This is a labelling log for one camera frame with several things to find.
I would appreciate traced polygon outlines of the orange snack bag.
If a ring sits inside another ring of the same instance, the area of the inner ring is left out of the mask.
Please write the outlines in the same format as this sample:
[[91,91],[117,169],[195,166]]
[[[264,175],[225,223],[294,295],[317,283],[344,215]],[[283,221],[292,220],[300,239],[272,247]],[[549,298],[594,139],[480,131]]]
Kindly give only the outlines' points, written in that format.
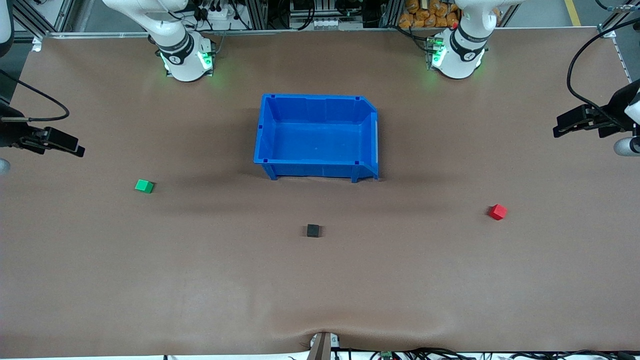
[[461,16],[453,0],[404,0],[397,25],[403,29],[456,28]]

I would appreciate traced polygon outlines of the white power strip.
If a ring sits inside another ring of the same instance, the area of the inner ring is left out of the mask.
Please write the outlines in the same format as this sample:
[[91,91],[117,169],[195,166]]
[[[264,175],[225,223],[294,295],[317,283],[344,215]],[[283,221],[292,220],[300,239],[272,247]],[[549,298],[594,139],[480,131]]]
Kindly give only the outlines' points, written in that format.
[[236,17],[230,0],[202,0],[198,8],[199,17],[204,21],[231,22]]

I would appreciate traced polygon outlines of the blue plastic bin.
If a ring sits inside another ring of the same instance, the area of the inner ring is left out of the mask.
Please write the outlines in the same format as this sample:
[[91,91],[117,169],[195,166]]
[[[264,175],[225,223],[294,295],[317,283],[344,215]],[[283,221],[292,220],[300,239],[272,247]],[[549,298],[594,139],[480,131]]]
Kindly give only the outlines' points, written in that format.
[[378,110],[365,96],[265,93],[253,162],[271,180],[378,180]]

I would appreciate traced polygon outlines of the metal table edge clamp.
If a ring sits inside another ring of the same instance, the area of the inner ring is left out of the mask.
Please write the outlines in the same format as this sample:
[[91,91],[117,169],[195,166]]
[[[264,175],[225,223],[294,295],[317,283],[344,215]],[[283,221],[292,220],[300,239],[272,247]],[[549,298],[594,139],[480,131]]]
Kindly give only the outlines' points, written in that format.
[[340,337],[336,333],[318,332],[310,340],[306,360],[342,360]]

